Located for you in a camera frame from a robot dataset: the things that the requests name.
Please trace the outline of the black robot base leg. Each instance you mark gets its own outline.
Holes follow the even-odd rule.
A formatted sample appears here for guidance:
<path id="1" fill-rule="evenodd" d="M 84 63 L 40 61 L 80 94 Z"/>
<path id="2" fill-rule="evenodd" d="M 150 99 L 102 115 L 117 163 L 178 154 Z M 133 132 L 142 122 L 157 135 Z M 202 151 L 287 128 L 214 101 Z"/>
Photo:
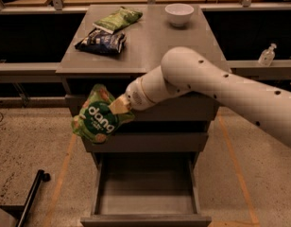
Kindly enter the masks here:
<path id="1" fill-rule="evenodd" d="M 35 197 L 36 197 L 38 189 L 41 185 L 41 182 L 49 182 L 50 180 L 51 180 L 51 176 L 49 173 L 46 173 L 42 169 L 38 170 L 36 177 L 34 179 L 34 182 L 33 182 L 32 186 L 30 187 L 30 190 L 29 190 L 28 195 L 26 197 L 25 204 L 21 206 L 20 218 L 16 223 L 16 227 L 24 227 L 25 226 L 28 213 L 31 209 L 33 201 L 35 200 Z"/>

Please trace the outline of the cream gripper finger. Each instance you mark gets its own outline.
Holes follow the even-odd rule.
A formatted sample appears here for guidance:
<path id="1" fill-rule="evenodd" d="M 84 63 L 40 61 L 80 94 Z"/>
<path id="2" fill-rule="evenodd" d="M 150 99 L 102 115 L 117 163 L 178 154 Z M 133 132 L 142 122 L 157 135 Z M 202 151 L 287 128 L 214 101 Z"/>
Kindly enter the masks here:
<path id="1" fill-rule="evenodd" d="M 113 114 L 126 114 L 131 107 L 129 100 L 125 96 L 119 96 L 109 105 L 109 109 Z"/>

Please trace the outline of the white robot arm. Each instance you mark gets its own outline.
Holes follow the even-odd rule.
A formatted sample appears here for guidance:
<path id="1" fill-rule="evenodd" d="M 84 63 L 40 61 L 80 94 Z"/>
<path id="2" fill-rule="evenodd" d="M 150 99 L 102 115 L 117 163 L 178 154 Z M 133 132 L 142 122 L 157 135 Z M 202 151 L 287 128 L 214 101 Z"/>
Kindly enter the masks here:
<path id="1" fill-rule="evenodd" d="M 167 51 L 160 66 L 131 82 L 109 108 L 144 111 L 189 92 L 215 99 L 291 148 L 291 92 L 222 70 L 187 47 Z"/>

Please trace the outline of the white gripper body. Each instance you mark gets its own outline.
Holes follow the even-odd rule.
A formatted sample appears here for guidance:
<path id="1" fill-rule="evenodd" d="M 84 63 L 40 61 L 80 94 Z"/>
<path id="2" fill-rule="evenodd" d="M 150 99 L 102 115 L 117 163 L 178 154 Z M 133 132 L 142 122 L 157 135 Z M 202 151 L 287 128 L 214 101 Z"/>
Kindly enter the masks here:
<path id="1" fill-rule="evenodd" d="M 133 110 L 144 111 L 170 98 L 183 96 L 189 90 L 178 88 L 163 77 L 160 66 L 131 82 L 125 96 Z"/>

